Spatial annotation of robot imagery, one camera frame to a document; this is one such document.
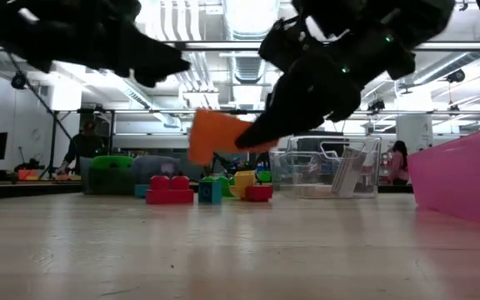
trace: yellow toy block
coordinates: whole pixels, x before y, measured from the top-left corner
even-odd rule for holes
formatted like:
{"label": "yellow toy block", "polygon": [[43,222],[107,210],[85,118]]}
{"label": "yellow toy block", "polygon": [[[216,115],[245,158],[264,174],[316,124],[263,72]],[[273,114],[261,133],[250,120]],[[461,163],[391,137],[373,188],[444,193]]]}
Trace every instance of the yellow toy block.
{"label": "yellow toy block", "polygon": [[246,197],[246,188],[252,187],[257,183],[255,171],[241,171],[234,175],[234,190],[238,197]]}

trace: pink plastic container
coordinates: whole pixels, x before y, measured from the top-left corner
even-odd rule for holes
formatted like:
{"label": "pink plastic container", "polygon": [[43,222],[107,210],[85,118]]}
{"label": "pink plastic container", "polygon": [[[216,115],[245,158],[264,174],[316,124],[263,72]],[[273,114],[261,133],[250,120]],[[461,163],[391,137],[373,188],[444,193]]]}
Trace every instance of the pink plastic container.
{"label": "pink plastic container", "polygon": [[408,157],[417,204],[480,223],[480,132]]}

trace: red toy brick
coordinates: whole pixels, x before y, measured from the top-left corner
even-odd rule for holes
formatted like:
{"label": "red toy brick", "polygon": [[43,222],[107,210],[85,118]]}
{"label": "red toy brick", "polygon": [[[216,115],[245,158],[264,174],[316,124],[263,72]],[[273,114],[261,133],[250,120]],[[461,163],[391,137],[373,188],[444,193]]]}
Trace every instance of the red toy brick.
{"label": "red toy brick", "polygon": [[193,190],[147,190],[147,204],[193,204]]}
{"label": "red toy brick", "polygon": [[170,188],[172,190],[188,190],[190,189],[190,178],[186,176],[176,176],[172,179]]}
{"label": "red toy brick", "polygon": [[153,191],[168,190],[170,188],[170,178],[168,176],[153,176],[149,187]]}
{"label": "red toy brick", "polygon": [[251,186],[246,187],[245,201],[249,202],[267,202],[273,196],[271,186]]}

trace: clear plastic bin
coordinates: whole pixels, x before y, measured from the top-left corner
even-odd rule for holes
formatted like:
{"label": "clear plastic bin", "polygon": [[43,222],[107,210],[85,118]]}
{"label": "clear plastic bin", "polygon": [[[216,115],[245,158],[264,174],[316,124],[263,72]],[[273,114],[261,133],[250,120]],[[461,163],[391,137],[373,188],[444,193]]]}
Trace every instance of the clear plastic bin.
{"label": "clear plastic bin", "polygon": [[375,198],[380,137],[291,137],[270,151],[275,193],[292,198]]}

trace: floor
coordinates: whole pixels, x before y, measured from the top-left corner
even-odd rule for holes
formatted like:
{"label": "floor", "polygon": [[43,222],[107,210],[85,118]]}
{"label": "floor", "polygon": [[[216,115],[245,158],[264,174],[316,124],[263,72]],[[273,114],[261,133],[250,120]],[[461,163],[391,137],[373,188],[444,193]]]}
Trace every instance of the floor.
{"label": "floor", "polygon": [[480,227],[377,200],[0,200],[0,299],[480,299]]}

